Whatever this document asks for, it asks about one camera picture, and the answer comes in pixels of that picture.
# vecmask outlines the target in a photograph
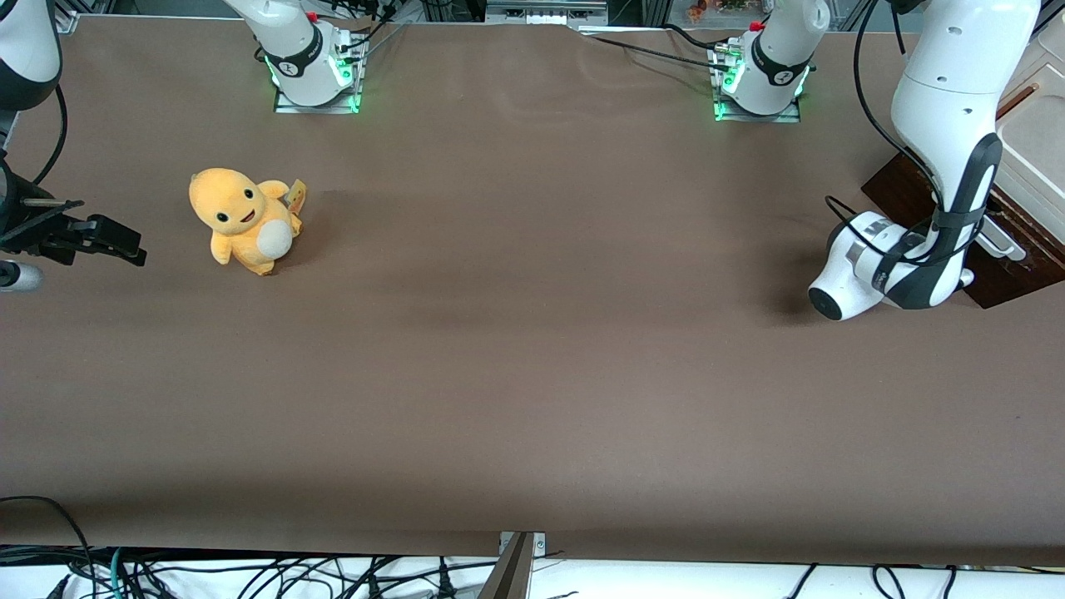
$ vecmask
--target connector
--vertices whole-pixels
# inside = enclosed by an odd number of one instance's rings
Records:
[[[444,558],[440,558],[440,590],[437,592],[437,599],[455,599],[458,589],[452,584],[452,577],[447,573],[447,564]]]

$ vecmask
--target metal bracket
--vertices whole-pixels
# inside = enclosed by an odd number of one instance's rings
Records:
[[[499,555],[506,551],[510,539],[515,533],[499,533]],[[547,533],[529,533],[532,535],[532,556],[543,557],[547,554]]]
[[[1025,248],[986,214],[984,214],[983,228],[977,236],[977,243],[994,258],[1009,258],[1014,262],[1019,262],[1028,256]]]
[[[499,535],[503,554],[492,568],[477,599],[526,599],[532,558],[547,549],[544,533],[503,533]]]

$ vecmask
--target plush toy tail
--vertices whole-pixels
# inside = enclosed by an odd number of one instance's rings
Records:
[[[289,195],[281,201],[289,207],[289,212],[298,216],[299,211],[304,209],[305,199],[307,199],[307,185],[299,179],[296,179],[296,182],[292,184],[292,189],[289,190]]]

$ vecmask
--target plush toy face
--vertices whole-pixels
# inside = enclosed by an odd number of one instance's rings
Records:
[[[189,199],[200,221],[228,236],[255,227],[266,211],[266,196],[259,185],[229,168],[208,168],[194,175]]]

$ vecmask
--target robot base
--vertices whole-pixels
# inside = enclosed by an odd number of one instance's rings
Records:
[[[772,116],[750,113],[736,103],[736,100],[725,94],[724,86],[732,83],[732,78],[738,71],[737,61],[742,55],[742,47],[739,37],[730,37],[728,42],[718,44],[711,50],[706,50],[706,58],[710,64],[722,64],[730,70],[722,71],[710,69],[710,84],[714,88],[714,119],[715,120],[742,120],[746,123],[799,123],[799,98],[791,100],[788,108]]]
[[[274,87],[277,88],[277,96],[274,98],[274,112],[279,114],[358,114],[362,106],[362,83],[366,78],[366,54],[370,51],[370,43],[364,42],[365,34],[351,33],[346,30],[339,30],[340,44],[344,46],[355,46],[349,50],[337,54],[337,77],[347,83],[332,100],[316,107],[306,107],[297,104],[281,93],[277,84],[276,75],[274,77]]]

